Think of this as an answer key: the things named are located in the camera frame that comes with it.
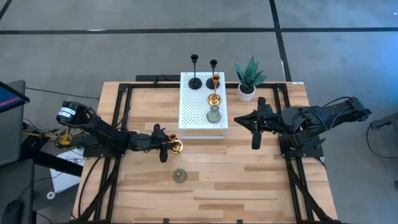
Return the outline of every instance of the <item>potted plant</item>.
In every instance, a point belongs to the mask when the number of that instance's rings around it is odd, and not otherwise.
[[[241,101],[250,101],[256,92],[256,85],[260,85],[267,78],[266,75],[261,75],[263,71],[257,72],[259,63],[255,62],[252,56],[245,72],[241,70],[238,64],[235,64],[235,70],[240,80],[238,98]]]

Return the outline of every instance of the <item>computer screen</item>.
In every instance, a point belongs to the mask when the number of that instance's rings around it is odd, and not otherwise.
[[[30,99],[0,82],[0,113],[28,103]]]

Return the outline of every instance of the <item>white pegboard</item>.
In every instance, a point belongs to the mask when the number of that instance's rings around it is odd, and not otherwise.
[[[179,129],[185,130],[215,130],[228,129],[228,113],[226,107],[226,90],[224,72],[215,72],[220,75],[220,86],[216,93],[221,97],[219,112],[221,113],[221,121],[216,124],[210,123],[206,114],[210,110],[207,98],[214,90],[207,88],[206,81],[211,78],[212,72],[197,72],[196,77],[202,82],[201,88],[192,90],[188,86],[188,82],[193,78],[193,72],[182,72],[180,82],[180,116],[178,119]]]

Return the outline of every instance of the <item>green leaves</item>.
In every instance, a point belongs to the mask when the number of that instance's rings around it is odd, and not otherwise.
[[[238,64],[235,64],[235,70],[241,83],[252,88],[253,86],[260,85],[266,78],[266,75],[261,75],[263,71],[257,72],[260,62],[255,62],[254,57],[250,58],[246,71],[243,72]]]

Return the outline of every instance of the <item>black candlestick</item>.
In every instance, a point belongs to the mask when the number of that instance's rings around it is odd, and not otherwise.
[[[192,89],[192,90],[197,90],[201,87],[201,80],[199,78],[197,78],[197,62],[198,62],[198,55],[191,55],[191,59],[192,59],[192,63],[193,63],[193,78],[191,78],[188,82],[188,86]]]
[[[217,60],[211,60],[210,61],[210,66],[211,66],[211,68],[213,69],[213,75],[214,75],[214,69],[216,68],[216,66],[217,66]],[[209,88],[209,89],[211,89],[211,90],[214,90],[214,82],[213,82],[213,75],[211,76],[211,78],[209,78],[209,79],[207,79],[207,81],[206,81],[206,86],[207,86],[207,88]]]

